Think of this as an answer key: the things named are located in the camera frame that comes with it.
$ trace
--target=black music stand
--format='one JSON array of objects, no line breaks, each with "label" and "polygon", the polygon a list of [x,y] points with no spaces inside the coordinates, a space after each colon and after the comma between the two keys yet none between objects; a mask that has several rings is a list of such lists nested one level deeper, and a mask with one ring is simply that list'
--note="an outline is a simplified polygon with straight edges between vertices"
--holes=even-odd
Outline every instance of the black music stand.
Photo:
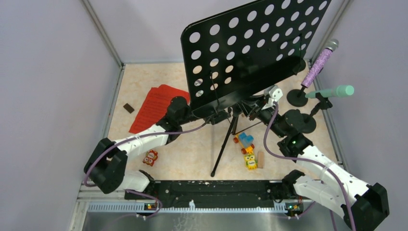
[{"label": "black music stand", "polygon": [[258,0],[187,26],[181,46],[192,113],[215,115],[304,70],[329,3]]}]

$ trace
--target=owl toy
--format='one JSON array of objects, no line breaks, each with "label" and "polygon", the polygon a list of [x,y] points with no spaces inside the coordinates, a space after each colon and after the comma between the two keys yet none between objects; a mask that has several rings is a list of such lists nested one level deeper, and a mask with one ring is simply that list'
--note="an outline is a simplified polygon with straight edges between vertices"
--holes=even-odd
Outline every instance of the owl toy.
[{"label": "owl toy", "polygon": [[157,158],[157,152],[155,150],[150,150],[146,153],[146,157],[143,159],[143,163],[153,166]]},{"label": "owl toy", "polygon": [[254,153],[249,153],[244,156],[245,160],[245,165],[248,168],[248,170],[254,170],[258,168],[257,161],[255,160],[255,155]]}]

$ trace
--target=gray wall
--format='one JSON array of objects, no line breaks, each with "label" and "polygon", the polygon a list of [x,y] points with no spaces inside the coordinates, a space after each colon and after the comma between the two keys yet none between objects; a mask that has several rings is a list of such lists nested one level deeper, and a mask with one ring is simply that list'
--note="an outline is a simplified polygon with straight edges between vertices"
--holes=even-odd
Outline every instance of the gray wall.
[{"label": "gray wall", "polygon": [[80,1],[0,1],[2,231],[68,229],[118,73]]},{"label": "gray wall", "polygon": [[[183,60],[180,36],[190,23],[254,0],[89,1],[123,62],[156,63]],[[331,1],[306,57],[312,57],[344,0]],[[271,2],[278,6],[283,0]]]},{"label": "gray wall", "polygon": [[408,1],[354,1],[333,38],[339,49],[319,76],[351,84],[352,98],[330,109],[349,170],[388,190],[390,216],[378,230],[407,230]]}]

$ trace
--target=wooden block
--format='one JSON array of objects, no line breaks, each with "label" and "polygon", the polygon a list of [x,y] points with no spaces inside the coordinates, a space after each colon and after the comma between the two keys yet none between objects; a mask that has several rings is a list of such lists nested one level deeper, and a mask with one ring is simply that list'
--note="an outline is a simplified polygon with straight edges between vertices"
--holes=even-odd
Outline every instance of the wooden block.
[{"label": "wooden block", "polygon": [[265,154],[262,151],[258,151],[258,168],[264,168]]}]

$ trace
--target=beige floor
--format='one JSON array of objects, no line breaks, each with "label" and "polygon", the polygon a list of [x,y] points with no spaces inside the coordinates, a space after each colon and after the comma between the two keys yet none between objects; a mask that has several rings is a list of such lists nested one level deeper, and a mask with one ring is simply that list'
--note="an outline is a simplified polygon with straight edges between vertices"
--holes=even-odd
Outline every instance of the beige floor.
[{"label": "beige floor", "polygon": [[[308,70],[292,76],[277,85],[282,89],[284,97],[279,101],[280,114],[295,108],[286,101],[286,93],[294,88],[299,88],[301,81]],[[111,140],[125,138],[133,123],[138,109],[141,107],[151,87],[167,84],[172,87],[188,91],[183,63],[176,64],[128,64],[125,68],[122,84],[112,118],[112,124],[108,137]],[[302,113],[309,113],[317,103],[310,100],[308,105],[300,108]],[[123,105],[129,103],[135,108],[130,114]],[[336,160],[330,137],[326,128],[323,114],[319,112],[315,119],[317,129],[306,136],[332,160]],[[237,130],[241,130],[258,122],[239,118]],[[202,120],[183,126],[183,130],[198,127]],[[294,162],[272,157],[265,152],[262,144],[265,133],[263,124],[257,125],[246,131],[255,139],[255,153],[262,150],[265,152],[265,168],[249,171],[245,165],[240,147],[231,140],[227,143],[224,154],[217,169],[216,176],[210,177],[210,172],[217,159],[219,150],[227,132],[229,123],[223,121],[215,126],[207,125],[199,131],[181,135],[169,145],[159,147],[158,159],[153,167],[142,163],[143,156],[138,156],[128,163],[127,171],[142,169],[151,174],[156,180],[280,180],[293,169],[299,169],[308,174],[307,169],[298,167]],[[269,133],[268,147],[271,151],[281,154],[276,145],[280,139],[272,132]]]}]

